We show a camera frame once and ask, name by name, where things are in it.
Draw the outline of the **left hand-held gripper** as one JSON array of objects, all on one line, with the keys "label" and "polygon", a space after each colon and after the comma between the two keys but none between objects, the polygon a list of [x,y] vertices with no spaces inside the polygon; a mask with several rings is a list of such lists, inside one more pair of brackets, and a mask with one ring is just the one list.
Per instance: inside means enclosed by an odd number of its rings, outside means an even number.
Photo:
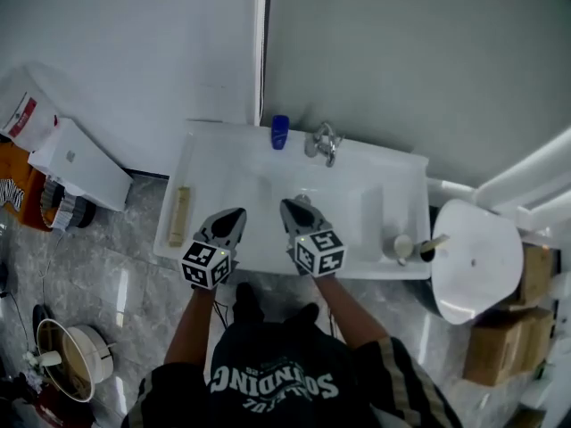
[{"label": "left hand-held gripper", "polygon": [[226,248],[191,240],[179,258],[179,271],[193,287],[213,290],[236,269],[234,249],[247,221],[245,209],[227,209],[209,216],[199,229],[200,240],[223,240]]}]

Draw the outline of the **person's left forearm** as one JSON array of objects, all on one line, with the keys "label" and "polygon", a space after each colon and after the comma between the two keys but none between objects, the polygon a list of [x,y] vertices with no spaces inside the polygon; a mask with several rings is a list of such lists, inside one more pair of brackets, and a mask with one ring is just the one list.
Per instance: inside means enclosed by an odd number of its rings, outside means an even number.
[{"label": "person's left forearm", "polygon": [[193,290],[168,347],[165,365],[188,363],[204,370],[215,297],[215,290]]}]

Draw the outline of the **person's right forearm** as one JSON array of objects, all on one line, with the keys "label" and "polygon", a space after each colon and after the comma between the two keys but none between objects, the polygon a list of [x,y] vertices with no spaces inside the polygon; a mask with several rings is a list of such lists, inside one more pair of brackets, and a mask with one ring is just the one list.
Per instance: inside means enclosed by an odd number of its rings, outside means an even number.
[{"label": "person's right forearm", "polygon": [[342,286],[334,274],[314,278],[314,282],[353,350],[389,337],[389,333]]}]

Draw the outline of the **white washbasin sink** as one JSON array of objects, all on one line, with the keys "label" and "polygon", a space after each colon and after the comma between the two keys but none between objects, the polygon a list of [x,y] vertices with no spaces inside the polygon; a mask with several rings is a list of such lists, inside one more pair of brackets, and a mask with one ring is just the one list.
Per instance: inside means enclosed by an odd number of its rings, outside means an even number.
[{"label": "white washbasin sink", "polygon": [[237,259],[243,270],[294,273],[286,252],[287,233],[279,214],[285,198],[307,196],[347,246],[342,277],[423,280],[425,262],[401,265],[385,256],[388,243],[407,235],[421,243],[430,236],[427,159],[380,146],[344,140],[328,167],[322,156],[304,152],[305,134],[290,131],[276,150],[264,127],[193,122],[180,140],[179,155],[161,206],[154,253],[178,259],[169,244],[177,190],[190,191],[186,237],[210,215],[235,207],[247,212]]}]

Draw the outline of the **chrome faucet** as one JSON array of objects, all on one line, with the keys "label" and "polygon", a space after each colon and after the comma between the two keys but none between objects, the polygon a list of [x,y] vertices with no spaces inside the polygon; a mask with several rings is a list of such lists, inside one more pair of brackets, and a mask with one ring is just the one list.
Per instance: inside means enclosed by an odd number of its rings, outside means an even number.
[{"label": "chrome faucet", "polygon": [[331,124],[323,121],[314,132],[305,135],[304,154],[309,158],[320,154],[325,157],[326,166],[332,168],[343,140],[343,135],[338,135]]}]

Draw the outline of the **person's left black shoe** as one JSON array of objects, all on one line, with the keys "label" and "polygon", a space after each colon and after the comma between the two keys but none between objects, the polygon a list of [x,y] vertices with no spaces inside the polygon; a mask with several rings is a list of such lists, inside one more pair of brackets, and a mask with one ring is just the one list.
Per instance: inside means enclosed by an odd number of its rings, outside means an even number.
[{"label": "person's left black shoe", "polygon": [[251,285],[240,283],[236,287],[236,299],[233,305],[234,323],[261,323],[264,317]]}]

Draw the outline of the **person's black shoe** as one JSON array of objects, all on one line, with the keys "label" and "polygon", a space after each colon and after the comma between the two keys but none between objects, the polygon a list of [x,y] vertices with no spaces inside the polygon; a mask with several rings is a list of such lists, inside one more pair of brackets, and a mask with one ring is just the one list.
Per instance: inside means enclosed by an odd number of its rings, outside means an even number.
[{"label": "person's black shoe", "polygon": [[251,285],[240,283],[236,287],[236,299],[233,305],[234,323],[261,323],[264,317]]},{"label": "person's black shoe", "polygon": [[312,328],[319,317],[319,306],[311,302],[288,318],[285,323],[295,328]]}]

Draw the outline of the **blue bottle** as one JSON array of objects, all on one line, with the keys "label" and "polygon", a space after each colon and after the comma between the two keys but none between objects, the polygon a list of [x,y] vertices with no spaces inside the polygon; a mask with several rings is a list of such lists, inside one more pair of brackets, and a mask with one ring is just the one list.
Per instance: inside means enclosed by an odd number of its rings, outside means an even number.
[{"label": "blue bottle", "polygon": [[271,121],[270,142],[274,150],[283,150],[288,138],[290,119],[286,115],[274,115]]}]

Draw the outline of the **white water dispenser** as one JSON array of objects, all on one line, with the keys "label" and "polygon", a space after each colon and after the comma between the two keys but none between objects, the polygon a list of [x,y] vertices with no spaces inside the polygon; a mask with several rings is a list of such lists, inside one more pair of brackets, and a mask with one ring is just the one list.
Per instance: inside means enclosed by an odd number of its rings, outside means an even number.
[{"label": "white water dispenser", "polygon": [[115,161],[103,152],[72,119],[60,119],[29,164],[65,190],[96,205],[121,212],[133,183]]}]

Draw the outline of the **grey ruffled basket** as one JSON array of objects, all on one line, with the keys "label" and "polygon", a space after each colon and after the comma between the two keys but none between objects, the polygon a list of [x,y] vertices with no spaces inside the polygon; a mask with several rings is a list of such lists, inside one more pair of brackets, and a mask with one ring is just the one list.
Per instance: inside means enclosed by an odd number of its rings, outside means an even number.
[{"label": "grey ruffled basket", "polygon": [[68,193],[62,185],[48,178],[41,193],[40,210],[46,226],[66,231],[70,227],[89,226],[95,217],[96,205]]}]

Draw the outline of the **black printed t-shirt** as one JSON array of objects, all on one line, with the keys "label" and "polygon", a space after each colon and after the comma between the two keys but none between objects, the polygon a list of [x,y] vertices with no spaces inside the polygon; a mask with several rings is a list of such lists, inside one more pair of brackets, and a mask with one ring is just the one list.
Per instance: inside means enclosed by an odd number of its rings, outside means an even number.
[{"label": "black printed t-shirt", "polygon": [[211,371],[174,363],[141,382],[121,428],[462,428],[396,338],[350,349],[315,325],[234,324]]}]

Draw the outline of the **orange sofa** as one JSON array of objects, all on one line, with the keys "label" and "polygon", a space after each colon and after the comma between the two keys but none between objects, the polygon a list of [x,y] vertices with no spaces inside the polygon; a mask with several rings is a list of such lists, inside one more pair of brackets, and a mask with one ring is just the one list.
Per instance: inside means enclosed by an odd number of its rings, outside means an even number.
[{"label": "orange sofa", "polygon": [[0,209],[13,215],[24,226],[50,233],[52,229],[44,224],[40,210],[40,197],[46,176],[29,165],[28,159],[28,152],[7,137],[0,136],[0,179],[12,179],[25,193],[19,212],[10,204]]}]

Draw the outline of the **striped cushion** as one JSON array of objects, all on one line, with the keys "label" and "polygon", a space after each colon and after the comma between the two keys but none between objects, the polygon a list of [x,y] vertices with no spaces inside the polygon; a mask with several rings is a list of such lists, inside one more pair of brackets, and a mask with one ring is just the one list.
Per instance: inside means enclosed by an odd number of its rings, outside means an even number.
[{"label": "striped cushion", "polygon": [[12,179],[0,179],[0,208],[10,204],[16,212],[19,212],[24,195],[24,191]]}]

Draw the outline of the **large cardboard box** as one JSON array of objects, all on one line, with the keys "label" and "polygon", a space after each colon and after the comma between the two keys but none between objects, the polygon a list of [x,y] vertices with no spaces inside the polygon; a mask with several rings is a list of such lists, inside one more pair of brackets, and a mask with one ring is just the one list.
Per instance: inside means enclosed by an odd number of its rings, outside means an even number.
[{"label": "large cardboard box", "polygon": [[497,312],[471,329],[462,378],[494,387],[533,372],[550,347],[553,312],[543,308]]}]

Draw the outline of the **small cardboard box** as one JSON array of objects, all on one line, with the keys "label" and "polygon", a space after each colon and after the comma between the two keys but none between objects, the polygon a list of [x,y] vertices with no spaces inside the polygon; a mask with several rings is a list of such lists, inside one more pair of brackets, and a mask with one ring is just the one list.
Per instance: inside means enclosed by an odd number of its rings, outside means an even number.
[{"label": "small cardboard box", "polygon": [[547,247],[526,246],[524,266],[517,289],[517,304],[530,305],[545,295],[550,286],[553,251]]}]

